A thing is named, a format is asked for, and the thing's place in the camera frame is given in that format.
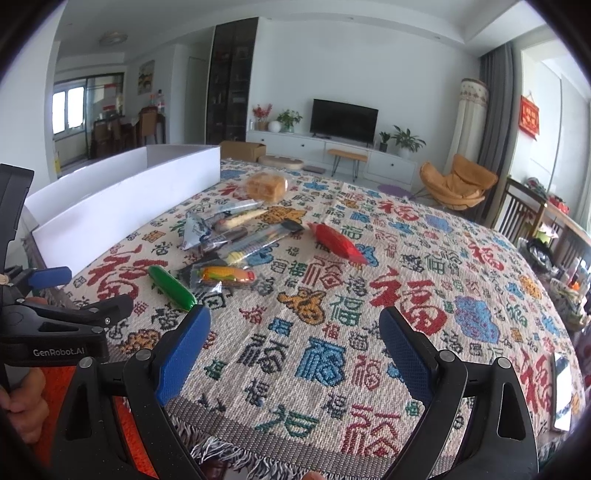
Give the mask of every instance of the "human hand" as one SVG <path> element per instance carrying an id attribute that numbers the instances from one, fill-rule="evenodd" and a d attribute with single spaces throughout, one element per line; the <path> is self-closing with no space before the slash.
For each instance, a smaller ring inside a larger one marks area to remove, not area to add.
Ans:
<path id="1" fill-rule="evenodd" d="M 31 368 L 10 395 L 0 387 L 0 407 L 7 411 L 8 420 L 25 443 L 39 440 L 43 421 L 49 415 L 47 402 L 41 397 L 43 388 L 45 375 L 39 368 Z"/>
<path id="2" fill-rule="evenodd" d="M 322 475 L 320 475 L 318 472 L 310 471 L 307 474 L 305 474 L 301 480 L 326 480 L 326 479 Z"/>

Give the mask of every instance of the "ceiling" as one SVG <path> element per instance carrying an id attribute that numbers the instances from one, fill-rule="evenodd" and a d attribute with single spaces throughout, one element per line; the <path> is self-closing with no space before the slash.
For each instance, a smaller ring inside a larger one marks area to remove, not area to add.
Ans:
<path id="1" fill-rule="evenodd" d="M 591 100 L 591 86 L 583 71 L 558 38 L 526 48 L 523 53 L 534 61 L 544 63 L 558 77 L 566 78 L 579 93 Z"/>
<path id="2" fill-rule="evenodd" d="M 395 4 L 416 10 L 462 27 L 488 0 L 375 0 L 380 4 Z"/>
<path id="3" fill-rule="evenodd" d="M 515 17 L 521 19 L 524 5 L 523 0 L 68 0 L 56 40 L 60 58 L 125 53 L 128 61 L 163 44 L 202 41 L 209 33 L 195 32 L 240 18 L 317 18 L 408 31 L 480 56 L 513 38 L 506 38 L 499 19 L 520 24 Z M 528 15 L 533 11 L 525 8 Z M 113 31 L 127 34 L 127 42 L 99 47 L 98 39 Z"/>

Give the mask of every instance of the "television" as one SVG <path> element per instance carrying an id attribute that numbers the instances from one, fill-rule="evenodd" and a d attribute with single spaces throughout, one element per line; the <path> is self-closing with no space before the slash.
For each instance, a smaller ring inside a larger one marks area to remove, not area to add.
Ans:
<path id="1" fill-rule="evenodd" d="M 350 103 L 314 99 L 310 133 L 374 143 L 378 111 Z"/>

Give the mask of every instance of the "plastic bag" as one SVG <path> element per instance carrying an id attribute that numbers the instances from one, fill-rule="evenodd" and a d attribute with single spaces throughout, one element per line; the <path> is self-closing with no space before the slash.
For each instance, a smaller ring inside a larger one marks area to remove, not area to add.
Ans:
<path id="1" fill-rule="evenodd" d="M 239 227 L 243 223 L 249 222 L 253 218 L 262 215 L 266 211 L 267 210 L 265 209 L 249 210 L 247 212 L 242 212 L 237 215 L 232 215 L 228 218 L 223 218 L 217 221 L 215 225 L 213 225 L 213 229 L 219 233 L 227 232 L 229 230 L 232 230 L 233 228 Z"/>
<path id="2" fill-rule="evenodd" d="M 261 171 L 248 177 L 245 188 L 246 194 L 255 200 L 277 203 L 283 199 L 290 182 L 288 176 L 279 171 Z"/>
<path id="3" fill-rule="evenodd" d="M 195 289 L 221 284 L 222 287 L 226 288 L 244 288 L 252 286 L 255 280 L 255 273 L 250 269 L 242 270 L 241 268 L 218 265 L 194 265 L 191 270 L 190 287 Z"/>
<path id="4" fill-rule="evenodd" d="M 224 245 L 236 242 L 248 235 L 248 230 L 245 226 L 240 226 L 229 230 L 221 235 L 211 236 L 204 242 L 201 242 L 197 248 L 199 249 L 199 256 L 203 257 L 209 252 L 214 252 Z"/>
<path id="5" fill-rule="evenodd" d="M 188 250 L 207 240 L 211 236 L 213 225 L 216 222 L 236 213 L 255 209 L 261 205 L 261 201 L 244 200 L 243 202 L 220 205 L 203 213 L 188 211 L 185 216 L 186 222 L 181 249 Z"/>
<path id="6" fill-rule="evenodd" d="M 286 219 L 276 225 L 253 233 L 238 242 L 224 245 L 216 252 L 211 252 L 195 265 L 237 265 L 243 263 L 250 255 L 271 245 L 293 232 L 304 228 L 297 222 Z"/>
<path id="7" fill-rule="evenodd" d="M 308 227 L 314 233 L 316 240 L 338 257 L 345 258 L 353 263 L 368 264 L 367 259 L 357 250 L 353 242 L 342 233 L 338 233 L 334 228 L 323 223 L 308 223 Z"/>

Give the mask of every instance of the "blue gripper pad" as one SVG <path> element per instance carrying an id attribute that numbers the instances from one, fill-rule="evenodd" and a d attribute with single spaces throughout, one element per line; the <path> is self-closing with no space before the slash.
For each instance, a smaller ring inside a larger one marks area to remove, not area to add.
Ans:
<path id="1" fill-rule="evenodd" d="M 433 398 L 432 370 L 417 352 L 416 347 L 420 348 L 420 345 L 411 339 L 416 335 L 415 331 L 394 307 L 390 307 L 379 314 L 379 333 L 411 397 L 423 402 L 427 408 Z"/>
<path id="2" fill-rule="evenodd" d="M 67 285 L 72 280 L 72 272 L 68 267 L 45 268 L 35 270 L 28 278 L 31 288 L 41 290 L 42 288 L 52 288 L 58 285 Z"/>
<path id="3" fill-rule="evenodd" d="M 163 407 L 171 398 L 180 394 L 205 344 L 211 322 L 209 309 L 195 305 L 185 315 L 179 326 L 175 330 L 166 332 L 154 348 L 155 360 L 152 363 L 152 375 L 158 379 L 155 394 Z"/>

